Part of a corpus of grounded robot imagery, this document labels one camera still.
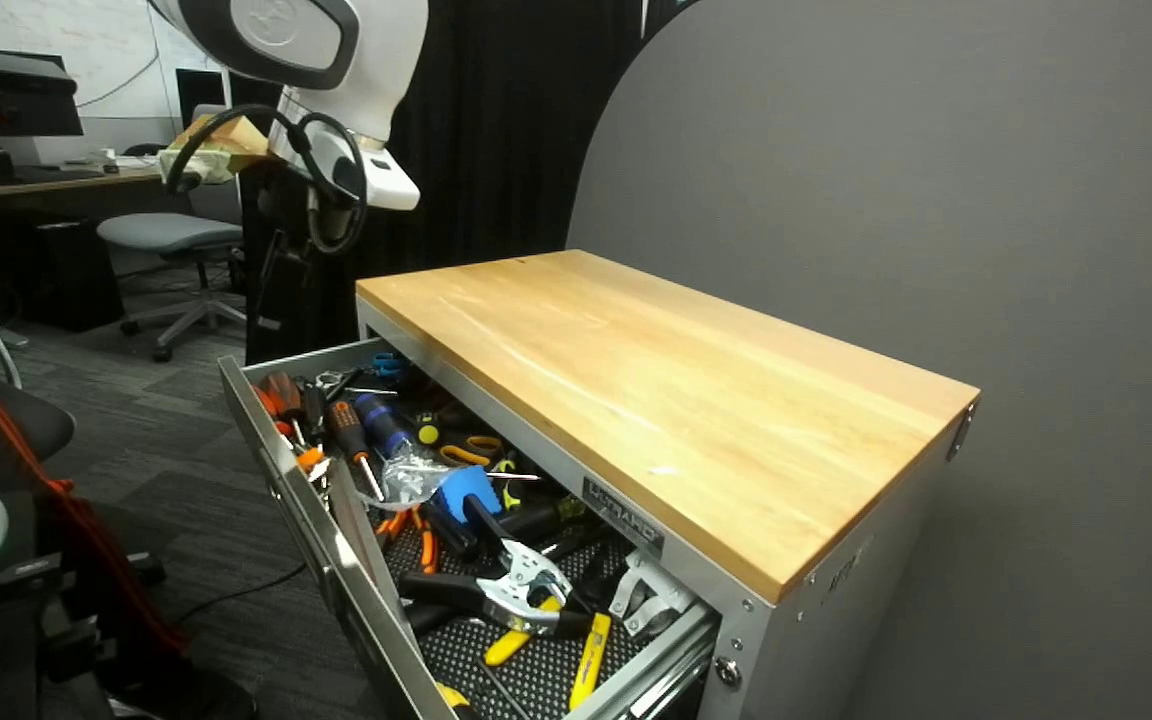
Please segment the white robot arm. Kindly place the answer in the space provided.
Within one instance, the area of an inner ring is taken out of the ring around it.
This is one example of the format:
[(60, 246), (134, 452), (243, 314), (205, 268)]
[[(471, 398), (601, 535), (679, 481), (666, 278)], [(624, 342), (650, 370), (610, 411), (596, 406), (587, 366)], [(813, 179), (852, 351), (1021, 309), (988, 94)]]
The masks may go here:
[(304, 179), (383, 210), (419, 185), (389, 152), (391, 114), (422, 50), (428, 0), (148, 0), (234, 74), (278, 89), (270, 138)]

